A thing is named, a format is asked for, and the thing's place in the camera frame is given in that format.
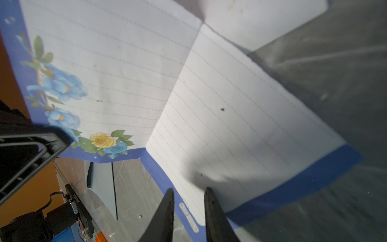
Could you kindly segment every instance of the open notebook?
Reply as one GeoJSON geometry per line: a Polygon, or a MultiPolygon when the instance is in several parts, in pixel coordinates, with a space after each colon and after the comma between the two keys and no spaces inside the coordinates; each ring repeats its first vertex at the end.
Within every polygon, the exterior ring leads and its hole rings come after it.
{"type": "Polygon", "coordinates": [[[34,123],[63,157],[140,158],[205,238],[204,188],[234,228],[318,190],[360,155],[235,46],[170,0],[1,1],[2,37],[34,123]]]}

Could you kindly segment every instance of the lined paper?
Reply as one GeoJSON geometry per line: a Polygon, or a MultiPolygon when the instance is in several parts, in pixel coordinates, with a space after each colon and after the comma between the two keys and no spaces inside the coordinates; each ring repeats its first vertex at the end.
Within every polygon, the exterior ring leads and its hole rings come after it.
{"type": "MultiPolygon", "coordinates": [[[[49,104],[78,116],[85,139],[124,130],[134,143],[127,148],[146,148],[199,225],[206,187],[227,212],[345,144],[173,1],[21,0],[21,7],[31,45],[40,36],[51,64],[87,89],[79,100],[49,104]]],[[[129,158],[126,150],[109,154],[129,158]]]]}
{"type": "Polygon", "coordinates": [[[204,226],[204,189],[225,212],[281,185],[345,141],[203,25],[147,143],[204,226]]]}
{"type": "Polygon", "coordinates": [[[145,147],[202,22],[168,0],[21,0],[21,7],[31,41],[39,35],[51,64],[88,91],[49,103],[77,115],[84,137],[122,129],[133,136],[129,149],[145,147]]]}

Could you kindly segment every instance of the orange component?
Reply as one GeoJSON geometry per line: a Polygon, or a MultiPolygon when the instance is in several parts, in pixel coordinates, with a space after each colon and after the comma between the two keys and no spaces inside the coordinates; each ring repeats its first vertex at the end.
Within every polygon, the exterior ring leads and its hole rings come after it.
{"type": "Polygon", "coordinates": [[[102,232],[97,234],[96,242],[108,242],[105,237],[103,236],[102,232]]]}

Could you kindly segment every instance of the yellow rose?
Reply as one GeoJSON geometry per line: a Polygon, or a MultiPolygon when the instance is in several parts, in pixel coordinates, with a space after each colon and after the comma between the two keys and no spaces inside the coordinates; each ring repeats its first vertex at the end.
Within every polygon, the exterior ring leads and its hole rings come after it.
{"type": "Polygon", "coordinates": [[[97,133],[90,136],[92,144],[98,148],[109,148],[115,146],[117,141],[115,138],[111,137],[109,134],[97,133]]]}

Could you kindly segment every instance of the gray table surface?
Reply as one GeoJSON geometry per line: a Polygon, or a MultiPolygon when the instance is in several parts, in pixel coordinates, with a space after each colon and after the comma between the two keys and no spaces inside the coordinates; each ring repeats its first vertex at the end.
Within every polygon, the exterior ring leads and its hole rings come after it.
{"type": "MultiPolygon", "coordinates": [[[[364,155],[326,188],[236,230],[241,241],[387,241],[387,1],[332,0],[320,17],[249,54],[364,155]]],[[[137,241],[162,193],[139,160],[114,163],[118,221],[57,159],[109,242],[137,241]]],[[[175,218],[174,241],[190,241],[175,218]]]]}

